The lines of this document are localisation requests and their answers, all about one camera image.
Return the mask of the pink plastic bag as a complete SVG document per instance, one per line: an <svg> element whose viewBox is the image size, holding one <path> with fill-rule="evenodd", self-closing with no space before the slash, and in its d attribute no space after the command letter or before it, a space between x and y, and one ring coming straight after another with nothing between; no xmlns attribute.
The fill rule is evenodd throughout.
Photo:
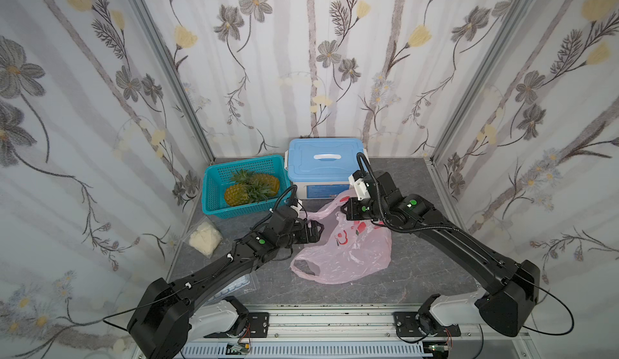
<svg viewBox="0 0 619 359"><path fill-rule="evenodd" d="M324 226L320 241L293 258L298 277L324 285L349 283L386 269L391 262L392 235L368 220L348 221L340 208L356 199L353 190L337 195L317 212L301 217Z"/></svg>

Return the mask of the pineapple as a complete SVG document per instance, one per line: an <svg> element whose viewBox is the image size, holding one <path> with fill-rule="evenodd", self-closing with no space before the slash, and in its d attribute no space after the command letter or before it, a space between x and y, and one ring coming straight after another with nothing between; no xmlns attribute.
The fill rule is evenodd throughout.
<svg viewBox="0 0 619 359"><path fill-rule="evenodd" d="M232 173L231 180L238 184L260 185L269 191L269 197L275 197L280 190L280 180L269 174L250 170L237 170Z"/></svg>
<svg viewBox="0 0 619 359"><path fill-rule="evenodd" d="M269 186L264 184L235 184L224 192L224 200L231 207L254 204L268 200L272 194Z"/></svg>

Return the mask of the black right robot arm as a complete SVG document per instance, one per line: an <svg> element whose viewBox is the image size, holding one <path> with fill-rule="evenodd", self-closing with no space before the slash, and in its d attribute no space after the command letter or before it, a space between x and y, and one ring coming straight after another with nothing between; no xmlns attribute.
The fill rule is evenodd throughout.
<svg viewBox="0 0 619 359"><path fill-rule="evenodd" d="M459 324L486 324L508 337L520 333L538 302L540 269L533 262L516 262L481 244L432 202L419 194L402 195L386 172L373 177L357 170L349 183L356 194L343 208L349 221L371 220L395 233L414 234L480 284L467 294L430 296L417 313L422 334Z"/></svg>

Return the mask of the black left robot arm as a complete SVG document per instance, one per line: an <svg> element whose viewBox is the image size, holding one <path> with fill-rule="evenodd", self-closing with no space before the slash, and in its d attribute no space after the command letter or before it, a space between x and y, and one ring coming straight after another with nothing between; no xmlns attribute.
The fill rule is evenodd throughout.
<svg viewBox="0 0 619 359"><path fill-rule="evenodd" d="M215 262L170 283L152 282L130 317L128 333L145 357L175 357L197 329L190 319L214 294L275 260L280 249L319 242L323 231L323 224L300 218L292 207L274 209Z"/></svg>

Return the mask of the bag of white contents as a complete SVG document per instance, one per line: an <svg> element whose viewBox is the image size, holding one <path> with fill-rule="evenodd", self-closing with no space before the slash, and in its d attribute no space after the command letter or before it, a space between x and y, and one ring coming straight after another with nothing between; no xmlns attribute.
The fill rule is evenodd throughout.
<svg viewBox="0 0 619 359"><path fill-rule="evenodd" d="M210 258L222 243L223 237L212 223L201 222L189 235L189 246L200 252L204 257Z"/></svg>

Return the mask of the blue lidded storage box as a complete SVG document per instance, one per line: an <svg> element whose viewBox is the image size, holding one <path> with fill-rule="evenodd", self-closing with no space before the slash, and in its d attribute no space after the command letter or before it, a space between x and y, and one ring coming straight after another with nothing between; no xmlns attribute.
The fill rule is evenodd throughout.
<svg viewBox="0 0 619 359"><path fill-rule="evenodd" d="M348 178L359 170L356 154L367 152L356 138L294 139L285 168L299 199L333 199L350 188Z"/></svg>

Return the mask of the teal plastic basket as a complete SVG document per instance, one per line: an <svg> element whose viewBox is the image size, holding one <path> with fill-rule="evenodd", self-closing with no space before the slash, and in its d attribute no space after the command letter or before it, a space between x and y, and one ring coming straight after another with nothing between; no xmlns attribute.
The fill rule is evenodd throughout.
<svg viewBox="0 0 619 359"><path fill-rule="evenodd" d="M280 183L275 197L266 201L231 206L225 201L225 191L236 184L233 181L235 171L255 171L257 174L271 175ZM267 212L273 207L277 198L291 186L288 173L281 155L254 157L251 159L227 162L209 167L204 174L201 205L205 215L215 215L220 219L230 219L240 215Z"/></svg>

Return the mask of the small green circuit board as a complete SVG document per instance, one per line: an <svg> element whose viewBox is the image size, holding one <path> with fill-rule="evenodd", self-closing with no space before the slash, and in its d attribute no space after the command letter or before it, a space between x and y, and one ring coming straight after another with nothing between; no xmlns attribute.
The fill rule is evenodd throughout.
<svg viewBox="0 0 619 359"><path fill-rule="evenodd" d="M248 355L251 352L250 344L244 343L236 343L236 344L227 344L226 354L227 355Z"/></svg>

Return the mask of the aluminium mounting rail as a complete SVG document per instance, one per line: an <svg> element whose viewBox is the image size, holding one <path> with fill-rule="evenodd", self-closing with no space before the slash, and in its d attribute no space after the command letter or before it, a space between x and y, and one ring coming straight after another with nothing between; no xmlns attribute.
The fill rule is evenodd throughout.
<svg viewBox="0 0 619 359"><path fill-rule="evenodd" d="M250 312L270 314L266 338L243 339L257 342L398 341L423 345L432 358L538 358L538 350L528 333L515 338L501 336L484 324L462 324L460 337L404 339L396 335L393 312L413 312L414 304L348 305L255 305ZM226 342L231 338L201 339L192 343Z"/></svg>

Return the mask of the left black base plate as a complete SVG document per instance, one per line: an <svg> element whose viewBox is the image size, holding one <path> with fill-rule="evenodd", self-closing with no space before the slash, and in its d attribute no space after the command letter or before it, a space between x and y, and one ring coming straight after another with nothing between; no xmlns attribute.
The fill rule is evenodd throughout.
<svg viewBox="0 0 619 359"><path fill-rule="evenodd" d="M231 336L251 339L266 338L269 334L270 314L268 312L250 312L240 315L231 329Z"/></svg>

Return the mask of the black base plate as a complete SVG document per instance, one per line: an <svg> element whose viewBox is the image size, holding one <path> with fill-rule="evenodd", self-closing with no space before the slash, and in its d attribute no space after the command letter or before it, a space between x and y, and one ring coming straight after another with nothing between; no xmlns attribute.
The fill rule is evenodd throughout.
<svg viewBox="0 0 619 359"><path fill-rule="evenodd" d="M266 338L269 334L270 314L268 312L250 312L240 315L231 329L231 336L251 339Z"/></svg>
<svg viewBox="0 0 619 359"><path fill-rule="evenodd" d="M421 337L460 337L461 330L458 325L437 327L432 332L427 332L419 322L416 312L393 312L393 323L396 335L404 339L419 339Z"/></svg>

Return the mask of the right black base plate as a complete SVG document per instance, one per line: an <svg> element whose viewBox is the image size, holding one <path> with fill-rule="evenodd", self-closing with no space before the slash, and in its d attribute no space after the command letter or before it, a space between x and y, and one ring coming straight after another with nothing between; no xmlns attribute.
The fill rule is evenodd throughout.
<svg viewBox="0 0 619 359"><path fill-rule="evenodd" d="M393 312L393 323L396 335L404 339L419 339L421 337L460 337L461 330L458 325L437 327L432 332L427 332L419 322L416 312Z"/></svg>

